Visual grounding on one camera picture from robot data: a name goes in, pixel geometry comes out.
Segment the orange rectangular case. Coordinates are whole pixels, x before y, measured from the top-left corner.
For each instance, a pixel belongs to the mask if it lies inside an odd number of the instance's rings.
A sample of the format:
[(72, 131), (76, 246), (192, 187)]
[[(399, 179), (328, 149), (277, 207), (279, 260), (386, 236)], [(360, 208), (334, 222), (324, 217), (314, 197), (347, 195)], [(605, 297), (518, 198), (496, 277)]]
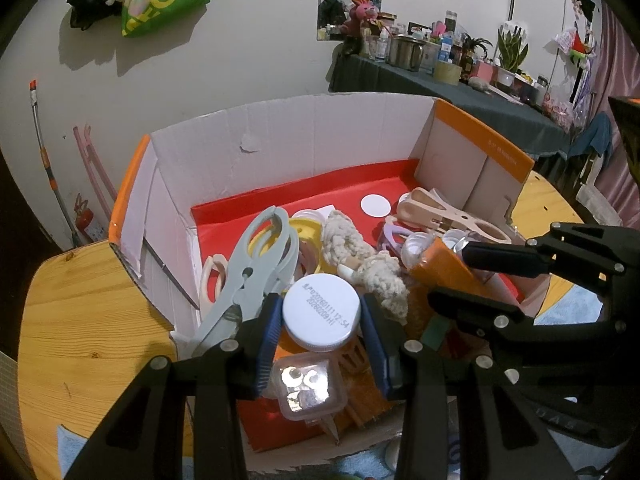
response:
[(409, 273), (429, 290), (445, 287), (506, 302), (514, 299), (499, 275), (494, 274), (484, 282), (440, 238), (422, 252)]

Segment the cream crochet scrunchie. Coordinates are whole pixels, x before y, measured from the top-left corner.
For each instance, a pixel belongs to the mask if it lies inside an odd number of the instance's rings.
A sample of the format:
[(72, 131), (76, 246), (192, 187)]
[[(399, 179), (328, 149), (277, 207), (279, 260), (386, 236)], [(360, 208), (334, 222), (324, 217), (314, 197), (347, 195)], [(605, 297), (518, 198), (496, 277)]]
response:
[(332, 210), (321, 229), (324, 261), (335, 270), (352, 271), (348, 280), (375, 296), (386, 314), (407, 323), (409, 289), (399, 259), (367, 243), (347, 214)]

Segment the large white printed lid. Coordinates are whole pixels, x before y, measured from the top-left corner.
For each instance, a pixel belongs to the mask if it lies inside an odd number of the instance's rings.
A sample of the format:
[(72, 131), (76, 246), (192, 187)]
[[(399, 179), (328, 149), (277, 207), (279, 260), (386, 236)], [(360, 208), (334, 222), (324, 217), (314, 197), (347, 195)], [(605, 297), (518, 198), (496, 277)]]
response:
[(283, 323), (302, 348), (328, 353), (349, 341), (360, 320), (360, 296), (337, 275), (317, 273), (296, 281), (283, 299)]

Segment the blue lid with G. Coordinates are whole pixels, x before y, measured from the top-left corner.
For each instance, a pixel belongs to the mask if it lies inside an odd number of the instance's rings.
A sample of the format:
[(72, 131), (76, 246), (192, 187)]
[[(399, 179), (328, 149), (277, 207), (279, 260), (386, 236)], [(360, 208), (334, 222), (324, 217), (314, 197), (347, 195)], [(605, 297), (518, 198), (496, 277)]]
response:
[(448, 472), (458, 474), (460, 472), (460, 436), (454, 432), (448, 436)]

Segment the blue fluffy towel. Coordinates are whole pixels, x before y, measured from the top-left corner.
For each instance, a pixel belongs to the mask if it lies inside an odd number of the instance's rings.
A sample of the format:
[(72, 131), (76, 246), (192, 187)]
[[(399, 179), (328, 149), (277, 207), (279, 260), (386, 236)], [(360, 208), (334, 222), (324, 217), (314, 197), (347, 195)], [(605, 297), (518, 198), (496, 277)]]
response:
[[(602, 309), (602, 301), (593, 292), (573, 285), (572, 288), (549, 310), (541, 315), (537, 324), (561, 324), (570, 321), (594, 321)], [(557, 432), (551, 431), (551, 437), (563, 452), (570, 466), (581, 471), (582, 476), (595, 476), (596, 471), (606, 466), (617, 453), (618, 448), (598, 448), (585, 444)], [(86, 438), (62, 425), (56, 428), (58, 438), (58, 466), (61, 476), (65, 477), (76, 456), (87, 441)], [(372, 477), (388, 479), (392, 472), (387, 467), (385, 452), (387, 442), (375, 445), (373, 448), (349, 456), (330, 460), (323, 465), (310, 465), (292, 470), (280, 470), (271, 474), (261, 474), (250, 471), (250, 479), (329, 479), (330, 477)]]

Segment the beige large clothes peg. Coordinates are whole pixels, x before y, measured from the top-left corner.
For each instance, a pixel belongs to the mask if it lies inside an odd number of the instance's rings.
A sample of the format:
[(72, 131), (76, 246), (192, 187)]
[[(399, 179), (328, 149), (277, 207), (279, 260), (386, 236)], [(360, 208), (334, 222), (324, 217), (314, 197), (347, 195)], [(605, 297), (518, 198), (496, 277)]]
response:
[(445, 233), (450, 229), (474, 232), (491, 243), (511, 244), (511, 237), (498, 226), (474, 217), (446, 202), (435, 191), (414, 188), (398, 202), (397, 218), (409, 226)]

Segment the dark green clothed table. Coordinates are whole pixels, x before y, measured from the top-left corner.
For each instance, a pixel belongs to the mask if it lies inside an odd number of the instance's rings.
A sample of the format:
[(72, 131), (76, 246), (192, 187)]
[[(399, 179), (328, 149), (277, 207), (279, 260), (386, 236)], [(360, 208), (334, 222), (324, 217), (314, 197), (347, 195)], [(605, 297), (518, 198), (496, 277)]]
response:
[(361, 56), (339, 54), (333, 64), (329, 90), (432, 96), (465, 110), (533, 159), (553, 154), (566, 157), (570, 150), (568, 134), (533, 107), (513, 103), (492, 91), (480, 92), (466, 84), (445, 84), (423, 70), (410, 72)]

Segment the clear box googly eyes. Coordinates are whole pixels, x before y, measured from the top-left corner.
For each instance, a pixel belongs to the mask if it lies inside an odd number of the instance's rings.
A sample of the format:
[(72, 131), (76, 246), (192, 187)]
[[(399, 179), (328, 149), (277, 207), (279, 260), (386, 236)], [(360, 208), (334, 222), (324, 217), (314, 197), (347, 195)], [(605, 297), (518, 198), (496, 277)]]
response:
[(292, 422), (332, 416), (347, 404), (340, 367), (329, 353), (305, 352), (277, 360), (271, 385), (280, 412)]

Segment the tape roll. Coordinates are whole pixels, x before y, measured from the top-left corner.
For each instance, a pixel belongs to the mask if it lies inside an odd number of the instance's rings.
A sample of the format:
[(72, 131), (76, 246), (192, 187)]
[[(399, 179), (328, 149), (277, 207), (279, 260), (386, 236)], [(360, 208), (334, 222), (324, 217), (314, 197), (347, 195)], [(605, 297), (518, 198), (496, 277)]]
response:
[(436, 81), (442, 84), (450, 84), (450, 86), (456, 86), (461, 78), (462, 67), (454, 63), (448, 63), (444, 61), (437, 61), (433, 77)]

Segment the potted snake plant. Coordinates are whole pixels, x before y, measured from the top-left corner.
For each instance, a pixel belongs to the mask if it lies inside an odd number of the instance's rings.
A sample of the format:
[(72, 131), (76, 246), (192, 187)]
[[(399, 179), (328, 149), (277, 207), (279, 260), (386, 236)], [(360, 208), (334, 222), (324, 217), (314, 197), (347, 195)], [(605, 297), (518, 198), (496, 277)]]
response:
[(518, 68), (528, 55), (526, 31), (520, 25), (507, 21), (498, 28), (498, 84), (511, 87)]

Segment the grey large clothes peg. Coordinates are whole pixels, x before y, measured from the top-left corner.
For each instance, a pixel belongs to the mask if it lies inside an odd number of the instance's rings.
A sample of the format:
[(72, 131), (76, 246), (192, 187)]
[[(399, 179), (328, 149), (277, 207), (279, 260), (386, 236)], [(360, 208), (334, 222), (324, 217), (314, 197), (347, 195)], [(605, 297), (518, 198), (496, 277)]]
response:
[(298, 234), (285, 209), (270, 206), (258, 214), (235, 245), (220, 295), (186, 346), (186, 355), (201, 356), (257, 318), (265, 296), (280, 294), (293, 283), (298, 255)]

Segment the pink curtain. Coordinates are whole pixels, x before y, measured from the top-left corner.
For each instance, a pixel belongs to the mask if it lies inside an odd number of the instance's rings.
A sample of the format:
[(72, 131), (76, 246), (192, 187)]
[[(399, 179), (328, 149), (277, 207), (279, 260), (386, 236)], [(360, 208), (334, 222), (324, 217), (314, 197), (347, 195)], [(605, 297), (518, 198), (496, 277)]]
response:
[(639, 229), (639, 190), (612, 114), (610, 96), (639, 96), (639, 52), (605, 1), (601, 3), (601, 42), (594, 72), (590, 117), (605, 113), (612, 124), (613, 151), (603, 164), (596, 187), (628, 228)]

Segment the steel pot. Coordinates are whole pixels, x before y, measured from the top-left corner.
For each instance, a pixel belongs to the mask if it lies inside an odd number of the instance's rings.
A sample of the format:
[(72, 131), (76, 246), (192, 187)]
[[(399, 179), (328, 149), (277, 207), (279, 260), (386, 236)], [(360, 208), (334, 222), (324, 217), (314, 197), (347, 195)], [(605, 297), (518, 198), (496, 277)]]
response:
[(393, 36), (386, 62), (391, 66), (417, 72), (424, 55), (425, 41), (413, 36)]

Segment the pink plush toy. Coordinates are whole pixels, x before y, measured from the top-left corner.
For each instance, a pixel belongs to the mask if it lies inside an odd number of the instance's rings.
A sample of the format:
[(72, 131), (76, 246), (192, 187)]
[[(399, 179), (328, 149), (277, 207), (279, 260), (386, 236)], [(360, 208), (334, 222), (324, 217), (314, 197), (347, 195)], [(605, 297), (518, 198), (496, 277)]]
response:
[(363, 24), (372, 24), (378, 18), (378, 8), (371, 0), (352, 0), (349, 18), (343, 24), (342, 31), (347, 36), (359, 37)]

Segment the orange handled broom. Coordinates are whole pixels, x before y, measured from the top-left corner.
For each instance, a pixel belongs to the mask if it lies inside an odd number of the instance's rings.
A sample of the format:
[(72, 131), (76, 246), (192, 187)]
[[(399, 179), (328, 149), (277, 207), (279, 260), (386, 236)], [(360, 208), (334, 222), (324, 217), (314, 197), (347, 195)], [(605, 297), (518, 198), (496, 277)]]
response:
[(58, 182), (56, 182), (56, 179), (51, 167), (50, 158), (46, 149), (46, 144), (44, 144), (44, 141), (43, 141), (43, 135), (41, 132), (40, 119), (39, 119), (37, 81), (35, 79), (29, 81), (29, 97), (30, 97), (30, 108), (32, 109), (32, 120), (34, 121), (35, 133), (37, 137), (40, 158), (43, 164), (44, 171), (46, 172), (46, 175), (50, 184), (50, 188), (54, 194), (56, 202), (58, 203), (58, 208), (60, 208), (63, 218), (66, 222), (66, 226), (70, 231), (70, 238), (72, 239), (73, 246), (80, 247), (82, 245), (80, 237), (76, 231), (75, 223), (73, 222), (72, 218), (70, 218), (70, 214), (66, 209), (60, 190), (58, 189)]

